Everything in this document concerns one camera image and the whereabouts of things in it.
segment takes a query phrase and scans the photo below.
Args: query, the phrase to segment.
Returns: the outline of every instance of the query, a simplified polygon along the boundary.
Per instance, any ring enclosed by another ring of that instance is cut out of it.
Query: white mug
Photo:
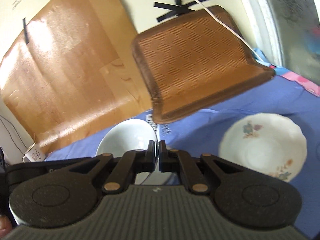
[[[37,143],[34,143],[26,150],[22,161],[24,163],[28,162],[43,162],[46,156],[41,152],[40,147]]]

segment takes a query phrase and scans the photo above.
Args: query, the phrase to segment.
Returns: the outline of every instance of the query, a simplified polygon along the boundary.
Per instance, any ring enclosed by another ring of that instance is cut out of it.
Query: white cord
[[[258,60],[263,61],[263,59],[254,51],[253,48],[251,48],[251,46],[240,36],[238,35],[234,30],[232,30],[229,26],[225,25],[222,21],[220,21],[217,17],[215,17],[215,15],[206,7],[203,5],[202,2],[200,2],[199,0],[194,0],[196,3],[200,4],[201,7],[203,7],[208,14],[210,14],[210,16],[215,19],[218,23],[220,23],[223,27],[225,27],[227,30],[229,30],[233,35],[235,35],[237,38],[239,38],[251,51],[252,53],[257,57]]]

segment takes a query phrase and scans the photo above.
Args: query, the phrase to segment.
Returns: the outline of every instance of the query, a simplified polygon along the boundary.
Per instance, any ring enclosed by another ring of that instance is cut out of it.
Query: white bowl with floral pattern
[[[219,157],[289,182],[306,160],[307,141],[291,119],[279,114],[255,114],[227,130]]]

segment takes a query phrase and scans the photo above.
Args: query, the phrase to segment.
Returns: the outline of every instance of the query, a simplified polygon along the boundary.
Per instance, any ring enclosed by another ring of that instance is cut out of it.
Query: brown paper sheet
[[[0,95],[44,152],[151,108],[119,0],[51,0],[0,65]]]

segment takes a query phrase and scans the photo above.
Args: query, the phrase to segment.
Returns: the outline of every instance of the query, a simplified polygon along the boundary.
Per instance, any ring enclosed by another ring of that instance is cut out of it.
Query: bowl
[[[291,119],[279,114],[255,114],[227,130],[219,157],[289,182],[306,160],[307,141]]]
[[[152,126],[140,119],[129,119],[116,125],[105,135],[98,146],[96,156],[111,153],[117,158],[122,157],[127,151],[147,150],[150,140],[157,142]],[[137,174],[135,184],[142,184],[149,174],[149,172]]]

